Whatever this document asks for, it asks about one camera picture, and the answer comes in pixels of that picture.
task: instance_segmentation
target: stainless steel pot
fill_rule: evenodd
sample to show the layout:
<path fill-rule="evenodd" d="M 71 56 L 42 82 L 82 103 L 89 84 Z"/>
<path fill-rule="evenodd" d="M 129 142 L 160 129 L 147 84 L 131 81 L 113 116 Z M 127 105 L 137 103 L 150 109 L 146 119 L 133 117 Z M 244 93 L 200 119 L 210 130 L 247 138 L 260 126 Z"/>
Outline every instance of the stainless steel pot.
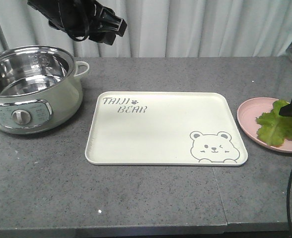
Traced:
<path fill-rule="evenodd" d="M 85 71 L 79 73 L 80 66 Z M 65 50 L 26 46 L 0 53 L 0 130 L 38 133 L 68 120 L 83 98 L 89 64 Z"/>

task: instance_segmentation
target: cream tray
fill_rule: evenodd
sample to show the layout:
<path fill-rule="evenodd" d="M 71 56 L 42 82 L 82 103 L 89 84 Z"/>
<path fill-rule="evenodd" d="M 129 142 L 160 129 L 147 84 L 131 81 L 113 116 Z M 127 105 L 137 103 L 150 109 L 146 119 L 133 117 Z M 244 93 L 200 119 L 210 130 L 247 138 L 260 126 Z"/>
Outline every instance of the cream tray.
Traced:
<path fill-rule="evenodd" d="M 239 166 L 247 151 L 220 94 L 105 92 L 85 156 L 99 165 Z"/>

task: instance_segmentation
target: bear illustration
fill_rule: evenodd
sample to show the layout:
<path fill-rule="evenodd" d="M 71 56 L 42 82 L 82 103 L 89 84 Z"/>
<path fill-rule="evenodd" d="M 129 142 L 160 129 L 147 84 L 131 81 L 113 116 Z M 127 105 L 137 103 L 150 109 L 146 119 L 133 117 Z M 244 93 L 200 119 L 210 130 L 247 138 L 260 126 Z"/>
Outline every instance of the bear illustration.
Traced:
<path fill-rule="evenodd" d="M 193 131 L 190 138 L 193 140 L 191 155 L 199 163 L 237 163 L 240 157 L 240 152 L 231 142 L 231 135 L 225 131 L 216 135 Z"/>

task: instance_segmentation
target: lettuce leaf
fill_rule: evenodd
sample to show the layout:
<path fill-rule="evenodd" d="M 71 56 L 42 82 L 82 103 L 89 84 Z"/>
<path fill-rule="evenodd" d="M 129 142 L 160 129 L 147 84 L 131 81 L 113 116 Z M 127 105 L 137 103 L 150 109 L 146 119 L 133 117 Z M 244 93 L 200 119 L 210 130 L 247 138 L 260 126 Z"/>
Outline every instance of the lettuce leaf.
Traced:
<path fill-rule="evenodd" d="M 292 117 L 279 115 L 281 107 L 289 104 L 285 100 L 273 103 L 273 109 L 269 113 L 262 113 L 256 122 L 261 125 L 258 129 L 258 139 L 270 146 L 279 147 L 285 139 L 292 139 Z"/>

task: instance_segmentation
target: white curtain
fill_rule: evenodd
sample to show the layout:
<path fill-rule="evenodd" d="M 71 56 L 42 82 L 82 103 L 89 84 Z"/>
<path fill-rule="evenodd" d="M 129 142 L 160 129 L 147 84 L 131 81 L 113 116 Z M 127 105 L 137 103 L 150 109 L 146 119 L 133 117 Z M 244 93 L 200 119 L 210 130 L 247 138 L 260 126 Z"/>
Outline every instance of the white curtain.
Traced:
<path fill-rule="evenodd" d="M 292 41 L 292 0 L 98 2 L 128 24 L 112 46 L 74 42 L 27 0 L 0 0 L 0 52 L 39 44 L 76 57 L 281 56 Z"/>

